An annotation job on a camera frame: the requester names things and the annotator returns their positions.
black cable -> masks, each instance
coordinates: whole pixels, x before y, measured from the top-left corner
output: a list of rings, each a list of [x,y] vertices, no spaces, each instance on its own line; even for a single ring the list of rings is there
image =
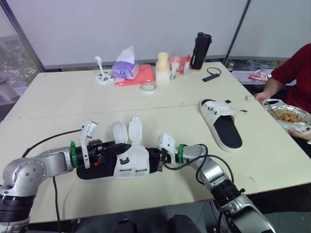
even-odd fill
[[[210,75],[213,75],[213,73],[212,72],[209,72],[209,69],[216,69],[216,70],[218,70],[219,71],[219,75],[222,73],[222,71],[220,70],[220,69],[218,69],[218,68],[216,68],[216,67],[209,67],[209,68],[207,68],[207,72],[210,74]]]
[[[207,157],[212,157],[212,158],[216,158],[216,159],[219,159],[220,161],[222,161],[228,168],[229,172],[230,172],[230,176],[231,176],[231,181],[234,183],[234,177],[233,177],[233,172],[230,168],[230,166],[227,164],[227,162],[225,160],[223,160],[221,157],[219,156],[216,156],[216,155],[212,155],[212,154],[209,154],[209,155],[201,155],[201,156],[198,156],[194,159],[191,159],[190,161],[186,162],[185,164],[181,165],[181,166],[178,166],[178,167],[169,167],[167,166],[166,163],[163,163],[164,167],[166,167],[168,170],[173,170],[173,171],[176,171],[176,170],[179,170],[179,169],[182,169],[190,164],[192,164],[194,161],[198,160],[198,159],[201,159],[201,158],[207,158]]]
[[[220,233],[220,224],[222,222],[222,216],[223,216],[223,213],[220,212],[218,216],[218,222],[217,222],[217,233]]]
[[[205,147],[205,155],[208,155],[208,149],[207,149],[207,146],[204,145],[204,144],[199,144],[200,146],[203,146]],[[199,179],[199,172],[201,171],[203,165],[205,164],[205,161],[206,161],[207,157],[205,156],[204,157],[204,160],[202,161],[201,165],[199,166],[199,168],[197,169],[196,173],[195,173],[195,178],[197,180],[197,182],[199,182],[200,184],[204,185],[204,183],[202,181],[200,181]]]
[[[53,185],[54,185],[54,190],[55,190],[55,209],[56,209],[56,216],[57,216],[57,227],[58,227],[58,233],[61,233],[58,202],[57,202],[57,186],[56,186],[55,176],[53,176]]]
[[[80,130],[68,131],[68,132],[64,132],[64,133],[59,133],[59,134],[56,134],[56,135],[54,135],[54,136],[48,137],[48,138],[46,138],[46,139],[44,139],[44,140],[42,140],[42,141],[40,141],[40,142],[34,144],[32,147],[28,148],[28,149],[25,151],[25,153],[23,154],[22,158],[25,158],[26,155],[27,155],[33,148],[35,148],[36,146],[40,145],[40,144],[43,143],[43,142],[46,142],[46,141],[48,141],[48,140],[50,140],[50,139],[52,139],[52,138],[55,138],[55,137],[59,137],[59,136],[65,135],[65,134],[75,133],[75,132],[79,132],[79,131],[81,131],[81,129],[80,129]]]

tissue box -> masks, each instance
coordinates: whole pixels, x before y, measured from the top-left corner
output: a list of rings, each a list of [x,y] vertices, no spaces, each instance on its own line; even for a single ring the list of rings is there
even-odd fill
[[[138,74],[138,64],[124,61],[115,62],[112,66],[112,75],[118,79],[134,80]]]

cylindrical cup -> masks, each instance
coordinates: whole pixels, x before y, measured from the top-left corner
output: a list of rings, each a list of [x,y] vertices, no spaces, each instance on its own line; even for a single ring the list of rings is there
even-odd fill
[[[194,71],[199,71],[202,68],[209,45],[212,43],[211,35],[198,33],[195,39],[195,46],[190,62],[190,67]]]

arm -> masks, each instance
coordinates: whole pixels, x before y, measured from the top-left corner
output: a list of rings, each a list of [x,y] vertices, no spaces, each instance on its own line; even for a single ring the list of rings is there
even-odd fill
[[[255,99],[262,104],[264,100],[271,98],[271,96],[279,92],[285,84],[295,80],[304,58],[310,55],[308,46],[302,47],[284,64],[273,70],[271,73],[272,78],[266,83],[263,92],[255,94]]]
[[[282,90],[284,86],[285,84],[280,81],[270,78],[264,86],[263,92],[255,94],[255,99],[262,104],[264,100],[271,98],[271,96]]]

white device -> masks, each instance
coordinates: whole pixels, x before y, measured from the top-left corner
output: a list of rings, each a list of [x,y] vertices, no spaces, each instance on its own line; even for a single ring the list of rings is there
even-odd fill
[[[96,60],[96,63],[97,65],[99,66],[99,69],[101,70],[101,74],[97,74],[95,76],[95,79],[96,81],[99,83],[99,84],[105,84],[107,81],[109,80],[113,80],[113,77],[108,73],[108,72],[104,72],[103,71],[103,67],[102,67],[102,59],[100,56],[96,56],[95,57],[95,60]]]

